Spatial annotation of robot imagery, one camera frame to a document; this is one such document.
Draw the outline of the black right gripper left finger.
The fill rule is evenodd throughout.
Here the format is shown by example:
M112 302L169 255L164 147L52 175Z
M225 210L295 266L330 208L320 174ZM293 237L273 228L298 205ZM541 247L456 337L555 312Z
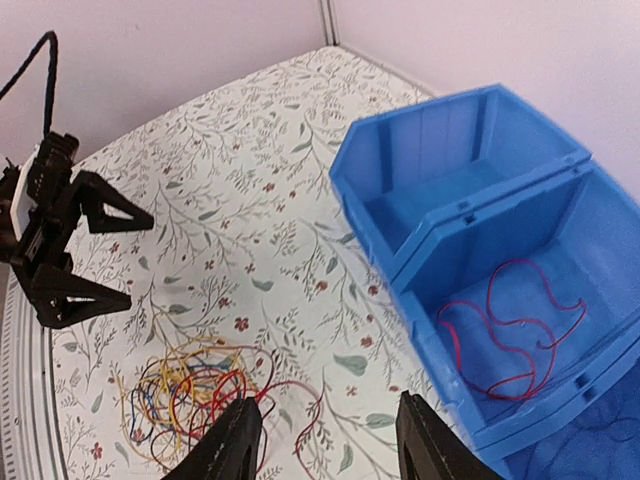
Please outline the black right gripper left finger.
M236 399L163 480L255 479L261 431L255 399Z

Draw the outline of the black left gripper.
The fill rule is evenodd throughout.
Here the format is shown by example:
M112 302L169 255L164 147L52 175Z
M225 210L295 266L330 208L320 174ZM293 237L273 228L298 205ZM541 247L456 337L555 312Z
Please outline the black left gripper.
M9 210L16 188L19 166L7 160L1 172L1 262L16 276L32 297L37 319L44 327L63 329L101 315L131 308L131 297L73 273L69 253L50 252L61 237L61 228L48 218L62 193L70 185L71 169L79 140L71 134L47 134L28 173L27 193L36 202L28 227L17 241ZM92 234L147 231L154 217L141 209L99 174L80 171L71 184Z

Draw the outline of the aluminium frame post left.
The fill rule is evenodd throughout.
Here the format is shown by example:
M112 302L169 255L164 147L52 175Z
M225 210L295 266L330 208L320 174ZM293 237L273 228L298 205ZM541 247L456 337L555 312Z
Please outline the aluminium frame post left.
M336 2L334 0L319 0L318 5L326 45L339 46L341 41Z

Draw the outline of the blue three-compartment plastic bin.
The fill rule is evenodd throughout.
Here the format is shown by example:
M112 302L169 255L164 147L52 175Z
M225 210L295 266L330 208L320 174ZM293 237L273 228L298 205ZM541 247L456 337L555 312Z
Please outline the blue three-compartment plastic bin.
M506 479L639 475L639 208L501 85L357 120L330 170L463 442Z

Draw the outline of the aluminium front rail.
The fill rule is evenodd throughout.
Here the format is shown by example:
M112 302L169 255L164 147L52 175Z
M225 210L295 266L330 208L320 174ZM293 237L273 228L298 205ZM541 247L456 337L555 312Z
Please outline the aluminium front rail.
M1 335L1 446L7 479L66 479L52 333L8 275Z

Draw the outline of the floral patterned tablecloth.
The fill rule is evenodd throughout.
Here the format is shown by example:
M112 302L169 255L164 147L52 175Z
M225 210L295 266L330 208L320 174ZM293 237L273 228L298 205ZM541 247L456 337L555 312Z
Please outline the floral patterned tablecloth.
M329 169L350 124L426 93L337 47L212 90L83 162L155 219L70 242L128 311L52 336L71 479L158 479L236 396L262 479L396 479L400 394L439 398Z

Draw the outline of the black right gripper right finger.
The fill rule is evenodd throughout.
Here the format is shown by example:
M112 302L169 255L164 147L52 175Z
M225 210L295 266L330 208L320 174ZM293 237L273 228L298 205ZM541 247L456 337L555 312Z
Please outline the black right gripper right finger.
M419 394L401 394L396 434L402 480L501 479L466 447Z

